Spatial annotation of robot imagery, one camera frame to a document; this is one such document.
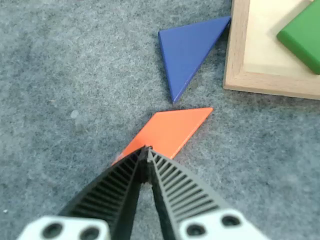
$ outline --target green square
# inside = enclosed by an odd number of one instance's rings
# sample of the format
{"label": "green square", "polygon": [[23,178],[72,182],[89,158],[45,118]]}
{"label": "green square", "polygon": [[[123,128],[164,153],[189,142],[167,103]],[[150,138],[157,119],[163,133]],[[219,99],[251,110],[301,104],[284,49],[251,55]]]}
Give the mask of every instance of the green square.
{"label": "green square", "polygon": [[276,36],[315,74],[320,75],[320,0],[315,0]]}

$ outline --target gray carpet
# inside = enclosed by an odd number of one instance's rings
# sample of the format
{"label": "gray carpet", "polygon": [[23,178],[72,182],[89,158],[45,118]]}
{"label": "gray carpet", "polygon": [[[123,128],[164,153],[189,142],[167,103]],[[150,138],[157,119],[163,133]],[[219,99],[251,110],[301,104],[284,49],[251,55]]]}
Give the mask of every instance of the gray carpet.
{"label": "gray carpet", "polygon": [[[320,239],[320,101],[222,89],[225,32],[176,105],[160,29],[231,0],[0,0],[0,234],[56,214],[157,111],[214,107],[175,160],[274,240]],[[161,240],[150,186],[132,240]]]}

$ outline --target orange tangram piece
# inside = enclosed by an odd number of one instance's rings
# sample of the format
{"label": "orange tangram piece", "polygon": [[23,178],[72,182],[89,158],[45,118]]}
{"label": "orange tangram piece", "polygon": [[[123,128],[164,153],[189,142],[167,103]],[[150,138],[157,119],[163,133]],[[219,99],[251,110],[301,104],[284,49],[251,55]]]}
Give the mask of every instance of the orange tangram piece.
{"label": "orange tangram piece", "polygon": [[117,160],[143,146],[152,146],[156,152],[173,159],[212,111],[212,107],[205,107],[156,112]]}

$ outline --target blue triangle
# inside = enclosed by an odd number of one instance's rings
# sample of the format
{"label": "blue triangle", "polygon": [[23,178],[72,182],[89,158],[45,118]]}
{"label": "blue triangle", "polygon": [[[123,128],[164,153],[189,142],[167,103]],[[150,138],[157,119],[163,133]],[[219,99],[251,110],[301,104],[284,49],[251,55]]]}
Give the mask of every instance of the blue triangle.
{"label": "blue triangle", "polygon": [[177,102],[186,90],[230,19],[230,16],[225,16],[159,31],[158,37],[173,103]]}

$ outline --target wooden board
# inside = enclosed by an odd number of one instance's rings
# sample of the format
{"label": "wooden board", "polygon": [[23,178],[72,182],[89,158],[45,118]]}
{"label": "wooden board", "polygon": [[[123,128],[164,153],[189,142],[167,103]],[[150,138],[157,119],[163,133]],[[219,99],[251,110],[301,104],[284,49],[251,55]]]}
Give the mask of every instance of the wooden board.
{"label": "wooden board", "polygon": [[320,100],[320,75],[276,38],[310,2],[233,0],[223,87]]}

